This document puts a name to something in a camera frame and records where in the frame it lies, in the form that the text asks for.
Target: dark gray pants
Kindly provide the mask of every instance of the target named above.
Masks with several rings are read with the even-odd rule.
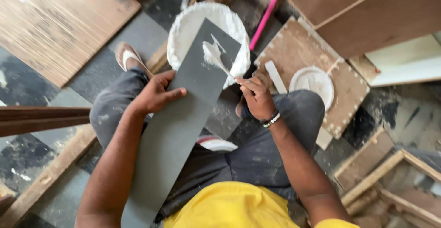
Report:
[[[104,148],[112,139],[124,110],[147,82],[144,71],[140,67],[132,67],[96,98],[90,122]],[[315,140],[325,113],[321,98],[311,91],[299,90],[276,95],[273,100],[291,132],[312,155],[317,150]],[[253,118],[246,105],[242,116]],[[149,120],[147,116],[144,129]],[[156,221],[180,210],[202,188],[222,181],[265,186],[289,201],[295,200],[279,150],[266,128],[261,127],[248,141],[238,146],[233,152],[220,154],[196,144]]]

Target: workshop floor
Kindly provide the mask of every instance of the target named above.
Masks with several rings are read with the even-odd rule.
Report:
[[[114,58],[116,45],[126,41],[144,60],[150,58],[167,39],[180,2],[152,0],[144,4],[133,20],[64,89],[0,48],[0,105],[91,107],[97,94],[123,72]],[[230,6],[252,36],[268,3],[269,0],[233,0]],[[287,5],[275,13],[252,58],[256,58],[290,15],[297,16]],[[333,139],[326,151],[318,149],[315,159],[331,177],[338,165],[382,124],[398,144],[440,150],[441,109],[432,88],[411,84],[372,89],[342,138]],[[0,192],[18,197],[81,129],[82,126],[68,127],[0,138]],[[253,130],[249,121],[243,120],[229,140],[240,146]],[[92,145],[43,195],[19,227],[74,227],[80,197],[102,153],[98,142]],[[299,215],[295,209],[291,214],[294,218]]]

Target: yellow t-shirt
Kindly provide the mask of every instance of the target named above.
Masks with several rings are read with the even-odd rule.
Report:
[[[164,228],[287,227],[299,228],[288,215],[285,199],[262,186],[220,182],[203,188],[185,206],[164,221]],[[329,219],[315,228],[358,228]]]

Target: hand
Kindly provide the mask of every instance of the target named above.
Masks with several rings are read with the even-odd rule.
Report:
[[[156,113],[168,102],[187,95],[185,88],[171,91],[165,90],[174,76],[175,71],[173,70],[155,75],[130,105],[135,107],[141,114],[147,115],[149,113]]]
[[[257,78],[248,80],[236,78],[236,80],[242,84],[240,90],[242,90],[246,104],[254,118],[269,120],[276,110],[269,90]]]

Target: white flip-flop strap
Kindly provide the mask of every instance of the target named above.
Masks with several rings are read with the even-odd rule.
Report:
[[[135,53],[131,52],[131,51],[124,51],[123,53],[123,65],[124,65],[124,70],[127,71],[127,60],[129,58],[133,58],[136,61],[140,62],[142,64],[142,62],[138,59],[138,56],[136,56]]]

